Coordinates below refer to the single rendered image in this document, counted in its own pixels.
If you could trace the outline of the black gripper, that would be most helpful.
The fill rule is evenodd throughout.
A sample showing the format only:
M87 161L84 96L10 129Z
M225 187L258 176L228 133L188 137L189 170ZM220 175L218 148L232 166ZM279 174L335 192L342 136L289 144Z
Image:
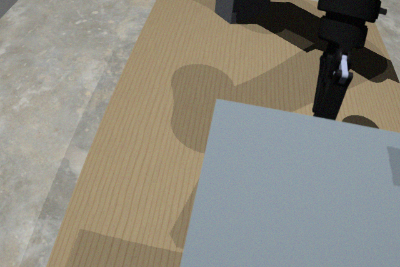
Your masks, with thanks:
M319 58L313 116L336 120L353 79L353 73L348 72L352 64L352 48L362 49L367 33L367 26L352 23L351 20L348 22L324 15L321 17L317 36L327 41L328 45L326 52Z

